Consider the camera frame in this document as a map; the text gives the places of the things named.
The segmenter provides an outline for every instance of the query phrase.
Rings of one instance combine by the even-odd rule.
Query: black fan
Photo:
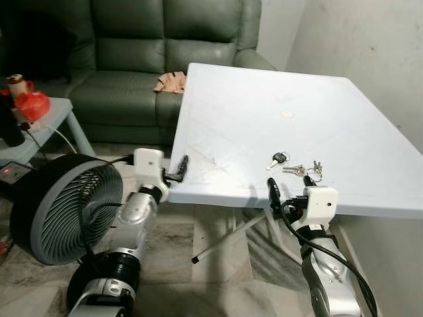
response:
[[[85,255],[85,238],[97,244],[112,224],[123,183],[109,163],[65,155],[40,170],[10,163],[0,170],[0,192],[14,202],[11,234],[38,261],[58,265]]]

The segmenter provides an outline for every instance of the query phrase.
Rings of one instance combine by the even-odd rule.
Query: green sofa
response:
[[[16,0],[76,35],[71,82],[37,83],[72,101],[90,141],[171,145],[182,95],[159,75],[191,62],[274,68],[255,49],[260,0]]]

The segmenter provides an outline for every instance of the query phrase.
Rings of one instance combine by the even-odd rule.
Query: beige cloth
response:
[[[157,84],[154,87],[155,92],[169,91],[178,94],[184,93],[186,83],[186,76],[182,71],[173,73],[165,73],[157,79]]]

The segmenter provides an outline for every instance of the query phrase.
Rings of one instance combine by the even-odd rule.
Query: red plastic bag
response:
[[[50,99],[40,91],[30,92],[20,94],[15,105],[28,120],[34,122],[50,110]]]

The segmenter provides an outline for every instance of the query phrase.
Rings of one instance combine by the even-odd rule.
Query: fan grille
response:
[[[91,168],[60,191],[42,220],[42,258],[51,264],[74,261],[85,254],[79,213],[87,228],[89,244],[94,246],[106,234],[116,216],[116,206],[104,206],[93,216],[92,211],[100,204],[120,203],[122,178],[108,164]]]

